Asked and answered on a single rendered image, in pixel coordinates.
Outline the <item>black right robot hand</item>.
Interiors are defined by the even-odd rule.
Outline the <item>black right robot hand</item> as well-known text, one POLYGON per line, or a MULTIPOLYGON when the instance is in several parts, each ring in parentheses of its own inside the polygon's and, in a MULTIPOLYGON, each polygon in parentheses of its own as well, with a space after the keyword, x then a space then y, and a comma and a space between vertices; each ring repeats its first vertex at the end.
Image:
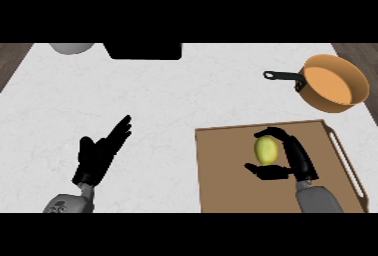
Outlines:
POLYGON ((287 179, 290 175, 294 175, 299 182, 319 179, 309 154, 296 136, 290 135, 282 128, 268 127, 254 134, 254 137, 257 139, 275 137, 282 142, 290 164, 288 167, 284 167, 279 165, 257 166, 247 163, 245 168, 262 180, 287 179))

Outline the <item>yellow lemon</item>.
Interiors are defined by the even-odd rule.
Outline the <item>yellow lemon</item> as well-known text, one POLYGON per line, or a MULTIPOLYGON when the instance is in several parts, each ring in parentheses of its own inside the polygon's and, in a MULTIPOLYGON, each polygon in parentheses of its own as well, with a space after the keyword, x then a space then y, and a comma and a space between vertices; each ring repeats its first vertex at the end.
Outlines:
POLYGON ((256 140, 254 153, 263 166, 275 163, 278 159, 278 144, 269 136, 263 136, 256 140))

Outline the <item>grey round bowl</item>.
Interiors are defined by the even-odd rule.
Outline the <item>grey round bowl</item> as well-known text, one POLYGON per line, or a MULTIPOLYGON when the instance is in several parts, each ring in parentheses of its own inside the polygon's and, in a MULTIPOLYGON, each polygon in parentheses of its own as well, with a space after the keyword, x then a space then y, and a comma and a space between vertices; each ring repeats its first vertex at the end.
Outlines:
POLYGON ((93 47, 93 43, 52 43, 51 46, 58 53, 74 55, 86 52, 93 47))

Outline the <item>black appliance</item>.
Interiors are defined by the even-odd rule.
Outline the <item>black appliance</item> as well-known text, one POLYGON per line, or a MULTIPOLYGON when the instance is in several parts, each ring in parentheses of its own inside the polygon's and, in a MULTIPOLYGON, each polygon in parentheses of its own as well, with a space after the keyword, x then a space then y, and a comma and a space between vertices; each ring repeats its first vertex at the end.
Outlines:
POLYGON ((179 60, 181 43, 105 43, 113 59, 126 60, 179 60))

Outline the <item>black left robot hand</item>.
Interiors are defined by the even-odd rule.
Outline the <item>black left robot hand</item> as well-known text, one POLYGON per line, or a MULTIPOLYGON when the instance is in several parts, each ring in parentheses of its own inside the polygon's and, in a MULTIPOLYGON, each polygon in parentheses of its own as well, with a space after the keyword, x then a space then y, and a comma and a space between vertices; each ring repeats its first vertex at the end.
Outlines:
POLYGON ((89 136, 80 139, 79 167, 73 177, 73 183, 85 183, 98 186, 114 157, 132 135, 132 116, 127 115, 116 125, 110 135, 101 138, 98 142, 89 136))

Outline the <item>brown wooden tray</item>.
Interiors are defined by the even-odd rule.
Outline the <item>brown wooden tray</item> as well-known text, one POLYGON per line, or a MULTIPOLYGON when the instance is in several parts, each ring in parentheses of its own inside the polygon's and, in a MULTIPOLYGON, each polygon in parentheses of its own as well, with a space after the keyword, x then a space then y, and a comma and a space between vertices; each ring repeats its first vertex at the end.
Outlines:
MULTIPOLYGON (((319 179, 344 211, 368 211, 368 195, 334 129, 324 120, 277 124, 297 137, 308 151, 319 179)), ((263 124, 195 131, 200 201, 204 212, 297 212, 296 179, 263 181, 245 169, 256 163, 254 134, 263 124)))

